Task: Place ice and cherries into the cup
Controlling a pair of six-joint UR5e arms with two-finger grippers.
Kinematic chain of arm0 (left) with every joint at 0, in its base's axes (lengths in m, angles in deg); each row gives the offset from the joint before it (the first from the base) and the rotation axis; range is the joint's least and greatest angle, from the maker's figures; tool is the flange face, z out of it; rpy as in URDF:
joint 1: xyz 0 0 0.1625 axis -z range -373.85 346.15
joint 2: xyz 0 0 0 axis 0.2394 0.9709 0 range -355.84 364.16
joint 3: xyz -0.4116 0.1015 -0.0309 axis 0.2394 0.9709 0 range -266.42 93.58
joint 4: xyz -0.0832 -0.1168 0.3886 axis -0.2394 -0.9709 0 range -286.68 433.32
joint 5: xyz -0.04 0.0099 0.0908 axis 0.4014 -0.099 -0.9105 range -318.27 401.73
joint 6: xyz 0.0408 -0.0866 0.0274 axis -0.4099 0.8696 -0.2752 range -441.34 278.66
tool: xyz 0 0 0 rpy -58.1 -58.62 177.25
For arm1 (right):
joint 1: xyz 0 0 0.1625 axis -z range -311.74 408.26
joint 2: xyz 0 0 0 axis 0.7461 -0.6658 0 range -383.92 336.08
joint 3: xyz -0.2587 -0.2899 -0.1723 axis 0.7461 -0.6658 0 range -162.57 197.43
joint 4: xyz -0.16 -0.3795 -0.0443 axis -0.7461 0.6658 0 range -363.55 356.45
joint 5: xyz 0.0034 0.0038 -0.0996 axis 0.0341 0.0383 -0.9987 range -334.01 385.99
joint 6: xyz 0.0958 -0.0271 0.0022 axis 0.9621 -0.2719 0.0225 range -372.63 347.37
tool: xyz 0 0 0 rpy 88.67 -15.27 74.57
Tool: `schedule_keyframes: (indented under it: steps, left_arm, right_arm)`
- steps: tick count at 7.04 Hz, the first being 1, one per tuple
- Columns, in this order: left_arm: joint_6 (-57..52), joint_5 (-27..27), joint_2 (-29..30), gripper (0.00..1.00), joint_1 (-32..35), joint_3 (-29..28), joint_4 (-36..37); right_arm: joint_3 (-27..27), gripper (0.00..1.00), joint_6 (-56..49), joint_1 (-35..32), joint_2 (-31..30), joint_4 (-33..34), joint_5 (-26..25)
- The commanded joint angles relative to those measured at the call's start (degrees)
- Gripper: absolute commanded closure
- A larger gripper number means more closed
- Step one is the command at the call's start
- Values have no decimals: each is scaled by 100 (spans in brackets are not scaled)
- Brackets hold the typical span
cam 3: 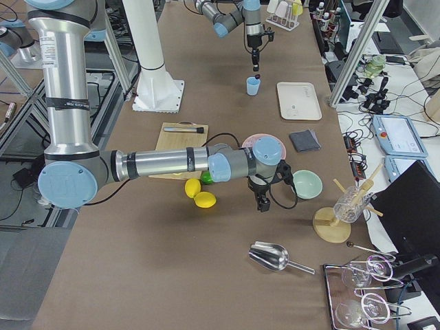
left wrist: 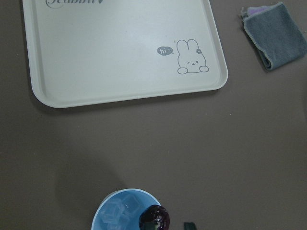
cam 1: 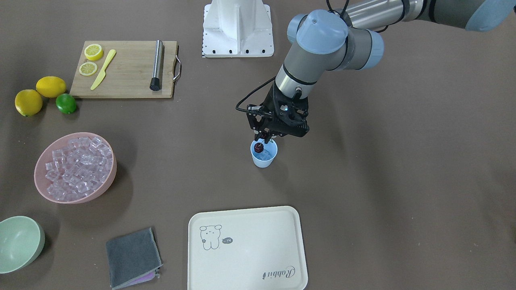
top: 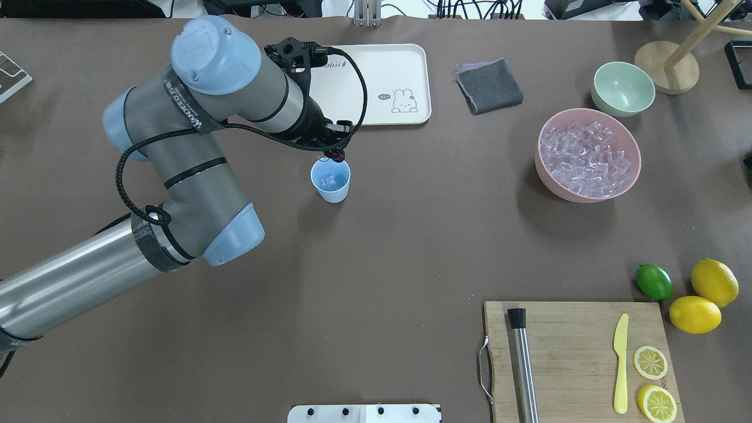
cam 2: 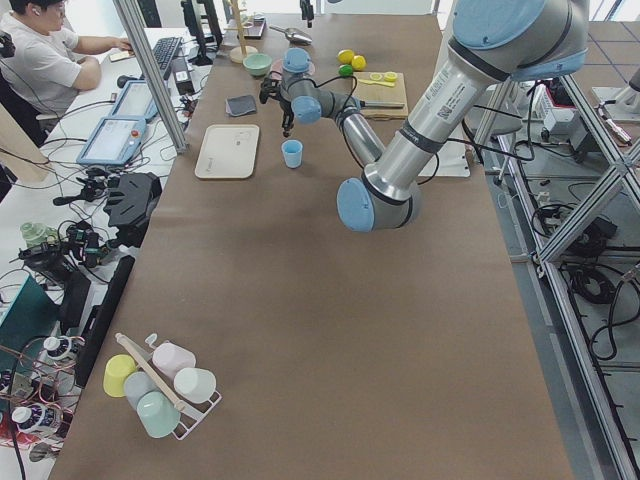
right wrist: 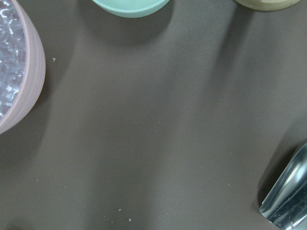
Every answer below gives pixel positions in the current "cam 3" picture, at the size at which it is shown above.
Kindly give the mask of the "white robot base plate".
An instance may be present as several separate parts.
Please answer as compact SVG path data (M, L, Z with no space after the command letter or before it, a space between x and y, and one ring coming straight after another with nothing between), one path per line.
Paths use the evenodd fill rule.
M174 80L164 68L155 71L142 69L133 110L178 113L184 87L183 80Z

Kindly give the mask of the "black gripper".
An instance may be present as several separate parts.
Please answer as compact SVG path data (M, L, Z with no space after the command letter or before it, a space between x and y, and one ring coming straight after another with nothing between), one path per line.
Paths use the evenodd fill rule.
M254 193L257 210L267 212L270 210L271 201L267 198L274 176L265 177L261 174L250 175L247 177L248 188Z
M259 61L260 61L260 52L259 47L262 46L262 36L261 34L247 34L246 35L247 46L252 48L251 58L253 71L258 72L260 69Z

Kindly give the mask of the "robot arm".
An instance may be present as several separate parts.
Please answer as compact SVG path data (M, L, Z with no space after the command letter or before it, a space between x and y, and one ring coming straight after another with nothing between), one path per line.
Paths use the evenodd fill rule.
M94 138L87 89L85 40L97 32L106 37L105 1L25 1L27 16L38 32L45 84L50 143L44 150L45 166L38 175L41 196L61 209L77 209L104 203L113 195L91 203L98 191L113 182L149 175L193 173L208 170L214 182L247 178L257 210L267 212L266 193L272 184L292 174L282 160L282 146L275 137L262 137L251 147L227 144L165 151L106 150ZM184 81L166 70L157 17L152 1L123 1L127 23L139 60L139 85L134 110L178 113ZM212 20L219 36L244 23L247 44L252 48L254 71L259 70L263 36L273 32L261 23L261 2L240 1L234 12L220 13L212 1L195 1L199 14Z
M194 1L195 9L211 21L213 29L219 38L226 37L231 31L244 24L247 46L251 50L254 72L259 72L260 48L266 31L261 23L260 1L240 1L236 8L222 14L214 1Z

